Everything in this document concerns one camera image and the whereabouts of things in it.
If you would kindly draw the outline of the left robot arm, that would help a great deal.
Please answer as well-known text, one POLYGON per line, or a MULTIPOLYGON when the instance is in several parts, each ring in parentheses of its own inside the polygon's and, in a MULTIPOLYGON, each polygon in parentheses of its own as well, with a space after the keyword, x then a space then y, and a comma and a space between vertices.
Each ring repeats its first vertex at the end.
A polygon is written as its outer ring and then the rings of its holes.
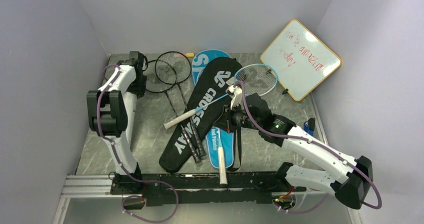
POLYGON ((106 66, 113 68, 111 77, 97 90, 86 95, 89 128, 106 143, 115 165, 115 175, 123 181, 130 194, 142 190, 142 173, 131 152, 138 98, 146 92, 147 77, 144 70, 147 57, 131 51, 128 59, 106 66))

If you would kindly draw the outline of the black racket cover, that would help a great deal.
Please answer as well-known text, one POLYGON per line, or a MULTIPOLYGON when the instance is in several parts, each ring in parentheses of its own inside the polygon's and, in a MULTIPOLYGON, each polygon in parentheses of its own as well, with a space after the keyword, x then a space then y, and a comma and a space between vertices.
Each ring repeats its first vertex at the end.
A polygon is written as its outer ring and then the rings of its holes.
MULTIPOLYGON (((234 58, 218 57, 213 59, 200 74, 185 110, 195 109, 225 95, 228 87, 226 81, 232 78, 241 68, 242 65, 234 58)), ((213 127, 214 122, 222 114, 223 106, 230 100, 231 98, 226 96, 191 117, 202 141, 213 127)), ((186 161, 192 157, 190 147, 183 136, 182 128, 190 131, 190 121, 185 120, 174 129, 158 161, 160 167, 170 174, 178 172, 186 161)))

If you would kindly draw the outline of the blue white badminton racket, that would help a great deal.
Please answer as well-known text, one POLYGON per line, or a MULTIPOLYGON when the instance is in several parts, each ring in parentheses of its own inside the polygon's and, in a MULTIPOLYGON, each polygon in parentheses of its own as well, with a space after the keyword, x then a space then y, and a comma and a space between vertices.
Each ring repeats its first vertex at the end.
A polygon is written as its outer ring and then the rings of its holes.
POLYGON ((191 109, 164 123, 163 126, 165 129, 169 129, 225 97, 231 97, 230 109, 233 109, 241 104, 244 97, 253 94, 257 94, 261 97, 269 93, 277 85, 278 80, 278 73, 270 65, 256 63, 242 67, 234 74, 233 84, 229 85, 227 88, 229 93, 224 94, 211 102, 191 109))

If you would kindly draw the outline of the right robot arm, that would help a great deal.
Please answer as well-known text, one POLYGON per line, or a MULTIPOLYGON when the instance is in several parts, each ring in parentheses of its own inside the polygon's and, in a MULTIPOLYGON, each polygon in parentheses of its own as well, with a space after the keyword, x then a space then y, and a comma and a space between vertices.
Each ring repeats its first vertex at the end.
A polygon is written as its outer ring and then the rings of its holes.
POLYGON ((230 85, 226 94, 231 103, 224 107, 223 116, 215 123, 217 127, 228 132, 239 128, 257 130, 266 142, 301 154, 321 168, 307 169, 284 162, 275 174, 278 190, 305 187, 332 195, 351 209, 382 207, 368 157, 355 158, 324 144, 285 116, 273 114, 265 100, 257 93, 248 95, 240 84, 230 85))

